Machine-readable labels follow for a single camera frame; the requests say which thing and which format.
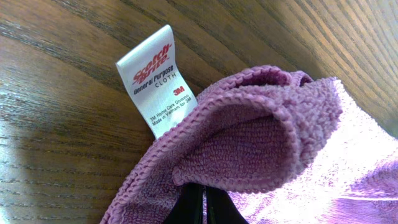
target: purple microfiber cloth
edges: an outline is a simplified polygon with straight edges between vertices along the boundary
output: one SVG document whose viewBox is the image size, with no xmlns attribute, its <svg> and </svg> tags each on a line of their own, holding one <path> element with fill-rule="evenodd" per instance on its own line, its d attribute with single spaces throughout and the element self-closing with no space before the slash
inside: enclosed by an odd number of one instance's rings
<svg viewBox="0 0 398 224">
<path fill-rule="evenodd" d="M 101 223 L 162 223 L 189 182 L 228 191 L 249 223 L 398 222 L 398 142 L 336 78 L 254 67 L 197 102 L 148 149 Z"/>
</svg>

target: scotch-brite logo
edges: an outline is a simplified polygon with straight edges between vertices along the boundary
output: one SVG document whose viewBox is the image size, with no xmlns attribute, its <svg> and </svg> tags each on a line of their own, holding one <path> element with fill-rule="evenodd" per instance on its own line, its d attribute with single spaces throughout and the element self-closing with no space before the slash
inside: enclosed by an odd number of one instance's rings
<svg viewBox="0 0 398 224">
<path fill-rule="evenodd" d="M 169 51 L 172 44 L 166 44 L 163 49 L 157 53 L 154 58 L 145 66 L 143 69 L 139 70 L 134 76 L 134 84 L 141 84 L 145 79 L 154 72 L 160 65 L 162 65 L 168 58 L 167 52 Z"/>
</svg>

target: wooden table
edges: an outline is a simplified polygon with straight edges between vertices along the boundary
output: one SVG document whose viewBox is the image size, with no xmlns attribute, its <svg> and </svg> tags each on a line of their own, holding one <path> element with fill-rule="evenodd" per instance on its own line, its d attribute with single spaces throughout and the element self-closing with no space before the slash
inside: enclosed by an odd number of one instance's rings
<svg viewBox="0 0 398 224">
<path fill-rule="evenodd" d="M 195 94 L 246 67 L 338 77 L 398 136 L 398 3 L 0 1 L 0 223 L 98 223 L 154 137 L 115 62 L 170 24 Z"/>
</svg>

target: white label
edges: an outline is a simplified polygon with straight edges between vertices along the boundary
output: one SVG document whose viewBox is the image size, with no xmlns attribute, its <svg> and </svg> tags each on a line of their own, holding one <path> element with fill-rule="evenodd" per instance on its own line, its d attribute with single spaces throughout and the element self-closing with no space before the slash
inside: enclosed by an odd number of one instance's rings
<svg viewBox="0 0 398 224">
<path fill-rule="evenodd" d="M 156 138 L 181 122 L 197 105 L 175 64 L 169 25 L 132 49 L 116 66 L 130 98 Z"/>
</svg>

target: black object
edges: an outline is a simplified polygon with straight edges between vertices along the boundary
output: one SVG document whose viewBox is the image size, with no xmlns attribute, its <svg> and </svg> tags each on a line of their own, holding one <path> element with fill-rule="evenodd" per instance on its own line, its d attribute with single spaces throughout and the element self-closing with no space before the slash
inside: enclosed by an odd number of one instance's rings
<svg viewBox="0 0 398 224">
<path fill-rule="evenodd" d="M 206 187 L 207 224 L 248 224 L 225 190 Z"/>
<path fill-rule="evenodd" d="M 206 188 L 208 224 L 248 224 L 227 192 L 193 183 L 183 187 L 180 198 L 163 224 L 202 224 L 204 188 Z"/>
<path fill-rule="evenodd" d="M 183 187 L 180 198 L 163 224 L 202 224 L 202 220 L 203 186 L 189 183 Z"/>
</svg>

